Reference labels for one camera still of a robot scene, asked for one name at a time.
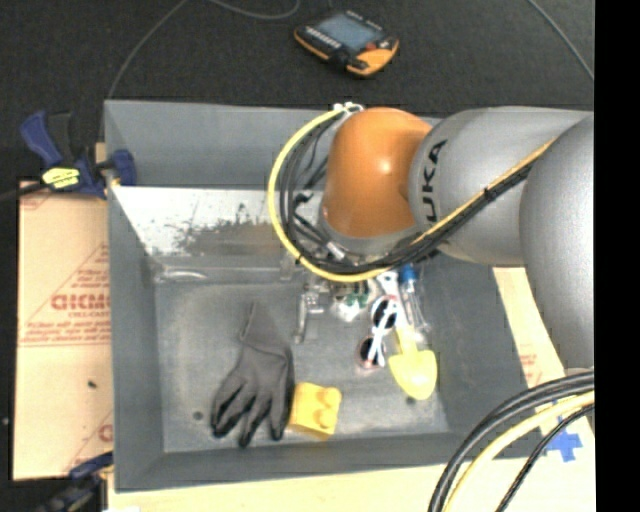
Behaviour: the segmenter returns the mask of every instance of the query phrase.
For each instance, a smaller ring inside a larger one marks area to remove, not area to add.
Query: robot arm
[[[315,129],[324,130],[329,118]],[[347,282],[423,257],[436,245],[470,262],[524,266],[565,368],[591,367],[593,131],[592,113],[553,109],[471,110],[433,128],[396,109],[352,114],[329,149],[317,226],[326,247],[349,257],[318,259],[305,251],[292,242],[295,221],[284,221],[283,241],[296,245],[292,252],[307,268]],[[526,180],[494,196],[497,189],[489,185],[509,169],[526,171],[520,174]],[[286,168],[284,176],[289,181],[281,182],[281,194],[291,196],[295,169]],[[478,196],[483,207],[460,208]],[[286,208],[280,216],[286,219]],[[451,218],[457,225],[443,235]]]

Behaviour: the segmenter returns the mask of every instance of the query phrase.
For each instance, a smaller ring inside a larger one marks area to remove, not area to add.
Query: black carpet
[[[39,109],[75,114],[74,142],[99,138],[102,101],[131,50],[178,0],[30,0],[0,5],[0,194],[39,159],[18,127]],[[294,0],[229,0],[276,14]],[[495,105],[593,110],[594,83],[527,0],[333,0],[400,38],[393,62],[371,79],[333,71],[292,29],[326,10],[302,0],[285,20],[250,19],[207,1],[184,3],[140,48],[113,96],[233,105],[325,108],[351,100],[421,115]],[[594,69],[595,0],[538,0]],[[15,366],[15,202],[0,204],[0,512],[29,510],[64,482],[10,482]]]

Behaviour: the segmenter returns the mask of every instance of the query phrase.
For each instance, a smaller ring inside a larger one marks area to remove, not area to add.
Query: cardboard sheet
[[[48,191],[20,202],[14,479],[62,476],[111,449],[106,212]]]

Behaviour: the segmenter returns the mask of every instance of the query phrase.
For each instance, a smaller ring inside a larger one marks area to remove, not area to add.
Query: yellow toy block
[[[299,382],[293,394],[287,427],[325,441],[336,430],[341,401],[342,393],[338,388]]]

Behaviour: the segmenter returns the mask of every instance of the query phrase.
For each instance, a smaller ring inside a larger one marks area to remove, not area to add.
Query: digital display
[[[355,50],[362,48],[380,35],[374,28],[358,23],[346,14],[326,19],[320,22],[316,28],[332,39]]]

